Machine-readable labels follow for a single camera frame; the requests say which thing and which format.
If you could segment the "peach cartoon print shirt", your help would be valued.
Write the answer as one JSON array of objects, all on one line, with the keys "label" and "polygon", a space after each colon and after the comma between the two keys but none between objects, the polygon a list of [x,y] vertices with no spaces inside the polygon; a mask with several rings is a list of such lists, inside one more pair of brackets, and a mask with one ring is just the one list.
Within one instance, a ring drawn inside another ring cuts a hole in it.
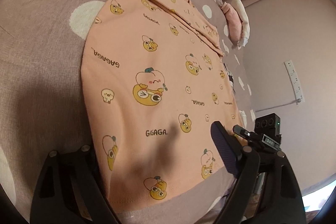
[{"label": "peach cartoon print shirt", "polygon": [[108,0],[89,30],[84,101],[117,213],[175,197],[206,210],[234,176],[211,124],[241,124],[219,34],[190,0]]}]

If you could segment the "folded white garment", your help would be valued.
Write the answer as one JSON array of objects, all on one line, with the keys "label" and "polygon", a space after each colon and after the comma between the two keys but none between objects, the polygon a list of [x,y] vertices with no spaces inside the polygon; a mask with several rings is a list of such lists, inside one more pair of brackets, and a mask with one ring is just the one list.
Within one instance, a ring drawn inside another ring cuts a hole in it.
[{"label": "folded white garment", "polygon": [[238,42],[238,47],[245,47],[251,31],[248,15],[241,0],[232,0],[231,5],[238,13],[242,25],[241,39]]}]

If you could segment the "white wall power strip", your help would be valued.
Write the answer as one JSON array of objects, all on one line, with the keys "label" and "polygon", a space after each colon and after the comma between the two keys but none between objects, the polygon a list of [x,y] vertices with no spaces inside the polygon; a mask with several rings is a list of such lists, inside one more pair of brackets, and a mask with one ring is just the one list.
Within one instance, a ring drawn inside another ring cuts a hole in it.
[{"label": "white wall power strip", "polygon": [[291,60],[284,61],[284,65],[293,88],[296,104],[304,103],[305,98],[293,61]]}]

